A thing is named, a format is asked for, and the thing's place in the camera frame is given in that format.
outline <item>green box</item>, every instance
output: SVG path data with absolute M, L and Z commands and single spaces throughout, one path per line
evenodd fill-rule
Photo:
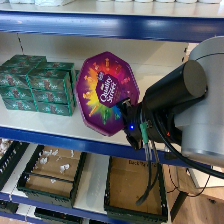
M 71 87 L 66 92 L 51 92 L 32 89 L 33 98 L 36 101 L 45 102 L 45 103 L 60 103 L 68 104 L 73 100 L 73 94 Z
M 67 71 L 70 75 L 71 84 L 76 80 L 76 72 L 74 63 L 65 63 L 65 62 L 40 62 L 37 66 L 38 69 L 49 69 L 49 70 L 59 70 Z
M 16 54 L 10 60 L 15 61 L 30 61 L 30 62 L 46 62 L 46 56 L 35 56 L 35 55 L 21 55 Z
M 35 68 L 40 62 L 8 60 L 2 66 L 10 68 Z
M 0 94 L 2 98 L 33 100 L 30 89 L 0 86 Z
M 15 100 L 3 98 L 8 110 L 37 111 L 33 100 Z
M 0 86 L 29 88 L 27 74 L 32 68 L 10 68 L 0 66 Z
M 75 110 L 73 100 L 69 104 L 54 104 L 54 103 L 43 103 L 36 101 L 36 105 L 39 112 L 48 114 L 57 114 L 63 116 L 72 116 Z
M 69 73 L 66 71 L 33 69 L 28 74 L 28 80 L 32 89 L 67 93 L 71 87 Z

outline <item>metal shelf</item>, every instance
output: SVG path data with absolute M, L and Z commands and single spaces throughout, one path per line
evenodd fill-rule
M 142 100 L 147 88 L 162 77 L 163 75 L 161 74 L 135 74 L 141 90 L 139 100 Z M 0 98 L 0 111 L 0 136 L 3 138 L 83 152 L 145 160 L 144 150 L 134 151 L 126 140 L 123 131 L 118 132 L 112 137 L 107 137 L 86 127 L 78 108 L 75 109 L 72 117 L 28 111 L 13 111 L 7 110 Z M 160 163 L 186 166 L 180 160 L 165 160 L 163 152 L 164 144 L 156 144 L 156 147 L 159 149 Z
M 33 154 L 36 146 L 37 145 L 35 144 L 29 145 L 22 159 L 16 166 L 13 174 L 2 189 L 1 193 L 3 195 L 8 195 L 8 201 L 107 223 L 127 224 L 123 221 L 108 218 L 103 208 L 109 156 L 88 154 L 79 183 L 77 198 L 75 200 L 74 208 L 72 209 L 30 200 L 25 193 L 18 191 L 16 188 L 17 181 L 25 169 L 25 166 Z
M 0 5 L 0 32 L 201 42 L 224 35 L 223 7 L 95 0 L 61 7 L 5 3 Z
M 0 216 L 6 217 L 6 218 L 9 218 L 9 219 L 26 221 L 26 215 L 29 211 L 29 208 L 30 208 L 29 205 L 19 204 L 18 210 L 16 211 L 15 214 L 0 212 Z

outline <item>wire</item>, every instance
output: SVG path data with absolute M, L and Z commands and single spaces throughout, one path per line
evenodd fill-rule
M 177 190 L 177 188 L 174 188 L 172 191 L 167 191 L 166 193 L 169 194 L 169 193 L 174 192 L 175 190 Z
M 154 181 L 151 185 L 151 179 L 152 179 L 152 169 L 151 169 L 151 160 L 148 160 L 148 167 L 149 167 L 149 179 L 148 179 L 148 185 L 147 185 L 147 188 L 145 190 L 145 193 L 136 201 L 136 205 L 139 206 L 141 205 L 146 199 L 147 197 L 149 196 L 149 192 L 152 190 L 152 188 L 155 186 L 156 184 L 156 181 L 158 180 L 158 175 L 159 175 L 159 158 L 158 158 L 158 154 L 157 154 L 157 151 L 156 151 L 156 146 L 155 146 L 155 143 L 154 141 L 151 141 L 152 142 L 152 147 L 153 147 L 153 152 L 155 154 L 155 158 L 156 158 L 156 164 L 157 164 L 157 170 L 156 170 L 156 175 L 155 175 L 155 178 L 154 178 Z
M 151 186 L 148 185 L 147 188 L 146 188 L 145 193 L 138 199 L 138 201 L 136 201 L 135 204 L 136 204 L 137 206 L 141 205 L 141 204 L 146 200 L 146 198 L 147 198 L 148 195 L 149 195 L 149 192 L 150 192 L 150 191 L 152 190 L 152 188 L 155 186 L 156 181 L 158 180 L 158 176 L 159 176 L 159 166 L 158 166 L 158 165 L 159 165 L 159 164 L 157 164 L 156 175 L 155 175 L 155 179 L 154 179 L 152 185 L 151 185 Z
M 148 185 L 146 187 L 145 193 L 136 201 L 136 205 L 141 205 L 149 195 L 149 191 L 151 190 L 151 179 L 152 179 L 152 169 L 151 169 L 151 160 L 148 160 L 148 169 L 149 169 L 149 177 L 148 177 Z
M 168 165 L 168 168 L 169 168 L 170 180 L 171 180 L 171 182 L 172 182 L 172 184 L 174 186 L 174 189 L 172 191 L 168 191 L 167 194 L 169 194 L 171 192 L 174 192 L 175 190 L 178 190 L 180 192 L 179 188 L 173 182 L 173 179 L 172 179 L 171 173 L 170 173 L 170 166 L 169 165 Z M 203 187 L 203 189 L 198 194 L 196 194 L 196 195 L 189 195 L 188 194 L 187 197 L 195 198 L 195 197 L 198 197 L 199 195 L 201 195 L 204 192 L 205 188 L 207 187 L 207 184 L 208 184 L 209 179 L 210 179 L 210 175 L 209 175 L 209 177 L 208 177 L 208 179 L 207 179 L 207 181 L 205 183 L 205 186 Z
M 197 169 L 203 173 L 209 174 L 211 176 L 214 177 L 218 177 L 221 179 L 224 179 L 224 173 L 222 172 L 218 172 L 216 170 L 212 170 L 210 168 L 207 168 L 205 166 L 202 166 L 190 159 L 188 159 L 187 157 L 184 157 L 181 153 L 179 153 L 172 145 L 171 143 L 166 139 L 166 137 L 163 136 L 162 132 L 160 131 L 158 124 L 157 124 L 157 120 L 158 120 L 158 115 L 153 114 L 152 113 L 152 123 L 154 124 L 158 134 L 160 135 L 160 137 L 162 138 L 162 140 L 164 141 L 164 143 L 166 144 L 166 146 L 169 148 L 169 150 L 171 152 L 173 152 L 174 155 L 176 155 L 180 160 L 182 160 L 183 162 L 185 162 L 187 165 L 189 165 L 190 167 Z

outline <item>plastic tray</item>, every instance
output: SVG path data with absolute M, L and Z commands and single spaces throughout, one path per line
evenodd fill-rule
M 8 181 L 29 143 L 14 141 L 0 160 L 0 190 Z
M 63 214 L 60 212 L 54 212 L 42 208 L 36 208 L 34 215 L 41 218 L 44 222 L 52 224 L 81 224 L 82 218 Z
M 131 222 L 131 223 L 138 223 L 138 224 L 167 222 L 168 209 L 167 209 L 162 166 L 159 164 L 159 176 L 158 176 L 159 190 L 160 190 L 160 198 L 158 198 L 158 200 L 160 200 L 161 202 L 162 215 L 158 215 L 158 214 L 151 214 L 146 212 L 140 212 L 140 211 L 134 211 L 130 209 L 110 206 L 110 173 L 112 168 L 112 160 L 113 158 L 110 157 L 107 183 L 106 183 L 106 191 L 104 196 L 104 209 L 107 212 L 108 217 L 112 219 L 118 219 L 118 220 L 123 220 L 123 221 Z
M 23 173 L 18 181 L 17 189 L 19 191 L 23 191 L 28 196 L 28 198 L 31 200 L 72 208 L 74 205 L 74 202 L 75 202 L 77 191 L 78 191 L 78 185 L 79 185 L 82 170 L 84 167 L 86 153 L 81 153 L 80 160 L 78 162 L 78 167 L 76 170 L 76 174 L 75 174 L 74 180 L 72 182 L 73 187 L 70 191 L 69 197 L 66 197 L 66 196 L 62 196 L 59 194 L 49 193 L 46 191 L 35 190 L 35 189 L 30 189 L 30 188 L 25 187 L 26 182 L 30 176 L 29 173 L 31 173 L 33 168 L 35 167 L 35 164 L 38 161 L 39 157 L 41 156 L 43 149 L 44 149 L 43 145 L 37 146 L 37 149 L 35 150 L 34 154 L 32 155 L 30 161 L 27 163 L 26 168 L 23 171 Z
M 0 200 L 0 211 L 15 214 L 19 204 Z

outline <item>tin lid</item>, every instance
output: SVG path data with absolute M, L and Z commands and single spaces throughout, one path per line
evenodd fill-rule
M 130 65 L 104 52 L 84 62 L 75 95 L 84 123 L 111 136 L 124 128 L 116 103 L 129 97 L 132 105 L 137 104 L 139 89 Z

